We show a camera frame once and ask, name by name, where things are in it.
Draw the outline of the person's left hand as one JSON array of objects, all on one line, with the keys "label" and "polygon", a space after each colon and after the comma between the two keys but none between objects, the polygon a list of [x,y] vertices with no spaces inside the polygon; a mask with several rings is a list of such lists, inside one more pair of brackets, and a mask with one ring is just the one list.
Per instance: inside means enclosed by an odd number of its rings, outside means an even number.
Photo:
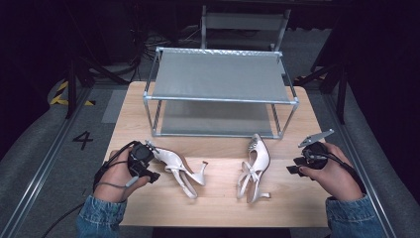
[{"label": "person's left hand", "polygon": [[131,148],[126,149],[112,162],[111,168],[103,175],[93,192],[95,198],[107,202],[123,202],[136,189],[150,181],[149,177],[142,177],[127,186],[133,178],[127,164],[130,152]]}]

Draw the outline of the grey metal shoe rack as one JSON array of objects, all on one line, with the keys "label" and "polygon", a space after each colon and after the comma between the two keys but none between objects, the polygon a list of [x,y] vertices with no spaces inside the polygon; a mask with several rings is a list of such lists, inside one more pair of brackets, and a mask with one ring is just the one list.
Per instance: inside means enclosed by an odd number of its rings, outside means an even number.
[{"label": "grey metal shoe rack", "polygon": [[281,52],[163,47],[143,100],[156,137],[281,139],[299,106]]}]

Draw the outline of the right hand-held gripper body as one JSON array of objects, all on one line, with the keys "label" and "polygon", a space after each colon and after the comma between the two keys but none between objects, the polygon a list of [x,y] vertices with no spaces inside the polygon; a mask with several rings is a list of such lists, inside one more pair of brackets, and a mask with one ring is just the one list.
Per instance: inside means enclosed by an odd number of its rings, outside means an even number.
[{"label": "right hand-held gripper body", "polygon": [[307,166],[315,170],[321,170],[326,166],[328,150],[320,140],[333,133],[334,130],[329,129],[325,132],[309,135],[298,145],[302,149],[301,157],[306,159],[306,164],[302,166]]}]

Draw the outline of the person's right hand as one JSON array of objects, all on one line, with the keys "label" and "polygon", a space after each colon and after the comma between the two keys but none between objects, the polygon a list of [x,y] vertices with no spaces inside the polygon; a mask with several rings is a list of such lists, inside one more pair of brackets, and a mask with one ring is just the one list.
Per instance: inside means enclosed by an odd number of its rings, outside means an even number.
[{"label": "person's right hand", "polygon": [[358,183],[334,160],[329,159],[321,170],[300,167],[299,171],[316,180],[330,195],[340,201],[354,201],[364,197]]}]

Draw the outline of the yellow black floor tape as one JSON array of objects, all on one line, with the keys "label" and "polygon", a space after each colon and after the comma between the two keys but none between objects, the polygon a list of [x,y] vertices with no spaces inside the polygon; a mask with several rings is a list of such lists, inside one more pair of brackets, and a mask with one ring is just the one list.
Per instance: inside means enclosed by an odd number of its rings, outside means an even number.
[{"label": "yellow black floor tape", "polygon": [[[55,104],[60,104],[60,105],[68,105],[68,100],[67,99],[62,99],[61,96],[63,95],[64,91],[67,89],[68,87],[68,81],[64,80],[60,86],[58,87],[58,89],[55,92],[55,95],[53,96],[50,105],[55,105]],[[86,100],[84,105],[86,106],[94,106],[96,105],[96,101],[95,100]]]}]

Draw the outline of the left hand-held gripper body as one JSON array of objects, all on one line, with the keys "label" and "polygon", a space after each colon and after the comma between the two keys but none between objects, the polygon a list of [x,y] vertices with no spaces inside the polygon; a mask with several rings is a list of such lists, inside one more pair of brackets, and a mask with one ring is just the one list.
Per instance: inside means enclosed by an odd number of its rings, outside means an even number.
[{"label": "left hand-held gripper body", "polygon": [[128,158],[128,169],[132,177],[159,178],[160,174],[149,170],[150,161],[155,157],[156,147],[146,141],[144,144],[135,141]]}]

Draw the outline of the white high-heel sandal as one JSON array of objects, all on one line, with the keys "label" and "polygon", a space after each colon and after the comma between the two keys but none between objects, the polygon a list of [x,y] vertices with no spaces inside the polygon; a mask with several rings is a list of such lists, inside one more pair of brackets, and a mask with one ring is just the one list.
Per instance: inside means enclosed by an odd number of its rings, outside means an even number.
[{"label": "white high-heel sandal", "polygon": [[237,199],[247,197],[247,203],[260,198],[271,198],[269,192],[260,191],[263,174],[270,164],[270,155],[259,134],[254,134],[248,145],[249,159],[242,162],[242,173],[237,181]]},{"label": "white high-heel sandal", "polygon": [[173,174],[183,192],[191,199],[195,199],[198,194],[190,179],[204,186],[206,184],[205,170],[208,163],[203,161],[200,171],[194,172],[188,165],[186,159],[175,151],[157,147],[154,151],[155,158],[165,164],[165,171]]}]

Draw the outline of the black metal stand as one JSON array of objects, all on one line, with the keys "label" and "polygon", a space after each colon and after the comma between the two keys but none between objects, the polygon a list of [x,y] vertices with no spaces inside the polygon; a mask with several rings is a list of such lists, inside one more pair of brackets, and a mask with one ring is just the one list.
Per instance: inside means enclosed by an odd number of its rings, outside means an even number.
[{"label": "black metal stand", "polygon": [[340,123],[344,124],[345,98],[348,76],[343,64],[336,63],[315,70],[307,76],[300,77],[299,80],[295,82],[295,85],[304,85],[317,78],[320,78],[321,76],[325,76],[323,82],[320,85],[320,91],[322,93],[330,94],[335,87],[338,87],[336,114]]},{"label": "black metal stand", "polygon": [[76,82],[79,81],[82,87],[91,88],[95,84],[92,72],[90,69],[94,69],[99,74],[104,75],[107,78],[110,78],[112,81],[117,84],[128,84],[128,81],[124,80],[114,72],[106,69],[104,66],[93,62],[90,59],[79,57],[73,58],[68,65],[68,104],[67,104],[67,114],[66,119],[69,119],[72,114],[75,112],[77,107],[77,92],[76,92]]}]

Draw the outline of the grey folding chair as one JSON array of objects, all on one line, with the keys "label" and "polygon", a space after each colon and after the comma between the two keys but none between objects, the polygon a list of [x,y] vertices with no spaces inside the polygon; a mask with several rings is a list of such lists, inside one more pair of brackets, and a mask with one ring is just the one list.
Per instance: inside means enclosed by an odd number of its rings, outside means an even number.
[{"label": "grey folding chair", "polygon": [[216,30],[251,30],[276,32],[276,40],[270,49],[278,52],[289,20],[290,10],[282,14],[251,14],[251,13],[218,13],[210,12],[206,6],[201,14],[201,44],[202,50],[207,48],[207,31]]}]

